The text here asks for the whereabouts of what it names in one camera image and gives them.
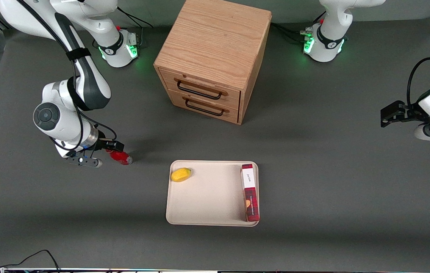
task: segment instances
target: red box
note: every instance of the red box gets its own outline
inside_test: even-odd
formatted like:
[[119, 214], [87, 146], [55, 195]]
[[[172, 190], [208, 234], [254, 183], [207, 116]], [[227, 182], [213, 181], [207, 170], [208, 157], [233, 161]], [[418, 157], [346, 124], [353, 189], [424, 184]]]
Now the red box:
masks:
[[253, 166], [251, 164], [242, 165], [241, 176], [242, 181], [244, 182], [245, 215], [247, 217], [247, 221], [259, 221], [260, 216], [258, 214], [257, 191], [255, 189]]

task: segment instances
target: red object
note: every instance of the red object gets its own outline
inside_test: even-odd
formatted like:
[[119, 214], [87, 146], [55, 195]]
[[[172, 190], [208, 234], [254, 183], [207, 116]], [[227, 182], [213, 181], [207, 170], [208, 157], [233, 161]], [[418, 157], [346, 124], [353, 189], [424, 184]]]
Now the red object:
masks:
[[255, 188], [245, 188], [245, 202], [249, 202], [249, 206], [246, 206], [245, 214], [249, 222], [255, 222], [260, 220], [258, 214], [258, 203], [257, 203], [257, 193]]
[[257, 190], [255, 189], [255, 175], [253, 173], [253, 165], [243, 164], [241, 175], [242, 181], [244, 183], [245, 215], [247, 221], [259, 221], [260, 216], [258, 214]]
[[109, 153], [113, 160], [123, 164], [125, 166], [132, 163], [132, 157], [128, 155], [126, 152], [118, 152], [114, 150], [105, 150]]

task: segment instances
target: gray table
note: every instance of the gray table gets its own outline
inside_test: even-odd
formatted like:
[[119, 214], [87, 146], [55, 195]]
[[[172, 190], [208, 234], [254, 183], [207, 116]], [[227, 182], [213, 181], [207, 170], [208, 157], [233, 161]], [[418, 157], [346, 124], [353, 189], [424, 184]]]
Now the gray table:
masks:
[[[418, 123], [379, 122], [382, 107], [404, 99], [414, 64], [430, 56], [430, 19], [355, 23], [328, 64], [271, 29], [242, 126], [172, 106], [152, 67], [167, 33], [146, 29], [140, 58], [126, 68], [94, 54], [113, 98], [89, 115], [116, 129], [137, 159], [121, 166], [99, 152], [100, 169], [66, 164], [31, 118], [43, 86], [71, 76], [60, 47], [22, 33], [8, 38], [0, 264], [47, 248], [75, 268], [430, 271], [430, 142], [414, 138]], [[413, 86], [413, 98], [430, 88], [430, 63]], [[258, 163], [260, 224], [168, 224], [176, 159]], [[52, 263], [42, 256], [25, 266]]]

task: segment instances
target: black metal handle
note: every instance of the black metal handle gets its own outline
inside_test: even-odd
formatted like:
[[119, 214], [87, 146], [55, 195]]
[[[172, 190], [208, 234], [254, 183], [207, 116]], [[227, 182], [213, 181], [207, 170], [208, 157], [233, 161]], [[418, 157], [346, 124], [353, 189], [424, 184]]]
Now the black metal handle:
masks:
[[188, 104], [188, 102], [189, 102], [189, 100], [188, 100], [188, 99], [185, 99], [185, 105], [186, 105], [186, 107], [191, 108], [191, 109], [194, 109], [194, 110], [197, 110], [197, 111], [201, 111], [201, 112], [203, 112], [203, 113], [210, 114], [210, 115], [213, 115], [213, 116], [222, 116], [222, 115], [223, 115], [223, 113], [225, 112], [225, 110], [223, 110], [223, 109], [222, 109], [222, 112], [221, 112], [221, 113], [211, 112], [211, 111], [208, 111], [208, 110], [202, 109], [202, 108], [200, 108], [200, 107], [194, 107], [194, 106], [192, 106], [192, 105], [189, 105], [189, 104]]
[[182, 91], [185, 91], [185, 92], [188, 92], [188, 93], [199, 95], [199, 96], [202, 96], [202, 97], [205, 97], [205, 98], [208, 98], [208, 99], [212, 99], [212, 100], [220, 100], [220, 98], [222, 97], [222, 92], [218, 93], [218, 96], [214, 97], [214, 96], [206, 95], [206, 94], [203, 94], [203, 93], [200, 93], [198, 91], [194, 91], [194, 90], [191, 90], [191, 89], [188, 89], [188, 88], [182, 88], [180, 86], [180, 84], [181, 84], [181, 81], [178, 81], [178, 84], [177, 84], [178, 89], [182, 90]]

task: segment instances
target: tray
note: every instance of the tray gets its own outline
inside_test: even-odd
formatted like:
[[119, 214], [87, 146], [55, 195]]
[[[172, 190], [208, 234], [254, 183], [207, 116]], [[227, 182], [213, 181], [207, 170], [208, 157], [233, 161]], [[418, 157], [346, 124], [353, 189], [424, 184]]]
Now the tray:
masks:
[[[258, 221], [245, 219], [241, 166], [252, 164], [258, 196], [258, 166], [251, 161], [177, 160], [169, 171], [166, 220], [171, 224], [252, 227]], [[190, 168], [192, 176], [183, 182], [171, 180], [171, 173]]]

